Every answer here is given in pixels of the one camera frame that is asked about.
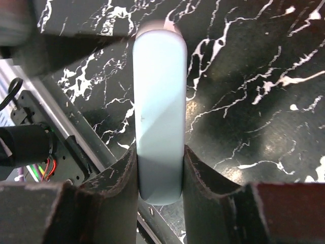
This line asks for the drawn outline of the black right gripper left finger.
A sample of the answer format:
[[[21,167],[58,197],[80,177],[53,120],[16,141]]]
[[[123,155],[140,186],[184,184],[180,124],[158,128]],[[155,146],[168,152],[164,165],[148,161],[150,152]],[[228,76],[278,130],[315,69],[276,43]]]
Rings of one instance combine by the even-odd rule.
[[[137,153],[80,186],[1,183],[1,243],[135,243]]]

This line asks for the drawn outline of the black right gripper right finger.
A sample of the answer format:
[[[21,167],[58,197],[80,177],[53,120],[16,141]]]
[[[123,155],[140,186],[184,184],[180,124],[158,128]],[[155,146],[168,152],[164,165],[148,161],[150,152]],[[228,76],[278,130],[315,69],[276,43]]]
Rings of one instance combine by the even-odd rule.
[[[189,147],[183,206],[188,243],[324,243],[324,184],[240,186]]]

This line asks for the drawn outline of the light blue stapler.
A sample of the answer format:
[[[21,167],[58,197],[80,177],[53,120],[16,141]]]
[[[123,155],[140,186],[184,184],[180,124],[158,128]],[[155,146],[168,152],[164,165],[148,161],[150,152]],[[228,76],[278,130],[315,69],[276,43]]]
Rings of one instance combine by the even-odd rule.
[[[140,27],[132,58],[140,196],[169,205],[182,194],[186,42],[176,27],[153,20]]]

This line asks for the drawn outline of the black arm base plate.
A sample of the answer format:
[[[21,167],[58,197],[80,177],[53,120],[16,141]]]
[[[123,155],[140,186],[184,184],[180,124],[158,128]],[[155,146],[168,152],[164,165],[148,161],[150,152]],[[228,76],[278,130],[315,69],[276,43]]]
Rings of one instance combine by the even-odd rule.
[[[1,108],[15,105],[10,113],[12,125],[1,126],[1,168],[38,169],[39,182],[67,181],[82,188],[108,188],[116,179],[116,169],[100,171],[77,144],[65,138],[36,97],[22,90],[23,79],[11,80]]]

